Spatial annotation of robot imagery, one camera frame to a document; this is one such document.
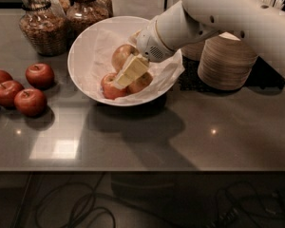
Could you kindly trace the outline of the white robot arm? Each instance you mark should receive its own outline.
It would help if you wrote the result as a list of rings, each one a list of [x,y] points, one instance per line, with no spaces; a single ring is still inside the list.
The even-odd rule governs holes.
[[[160,63],[221,32],[235,35],[271,67],[285,68],[285,12],[259,0],[180,0],[139,33],[137,49]]]

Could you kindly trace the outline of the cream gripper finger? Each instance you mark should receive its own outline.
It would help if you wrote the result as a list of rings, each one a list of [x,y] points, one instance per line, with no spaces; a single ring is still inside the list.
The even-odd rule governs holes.
[[[125,74],[128,66],[130,65],[130,62],[132,61],[134,55],[131,54],[124,62],[122,69],[118,72],[115,79],[113,80],[113,85],[118,89],[124,89],[127,86],[130,85],[131,80],[130,78]]]
[[[149,69],[148,61],[141,56],[134,56],[125,74],[130,78],[131,83],[144,75]]]

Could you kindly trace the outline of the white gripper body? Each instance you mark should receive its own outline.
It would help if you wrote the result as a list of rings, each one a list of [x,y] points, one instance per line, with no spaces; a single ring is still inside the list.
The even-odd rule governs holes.
[[[175,54],[175,51],[169,49],[162,41],[157,31],[157,19],[158,17],[154,17],[135,34],[136,49],[153,63],[161,63]]]

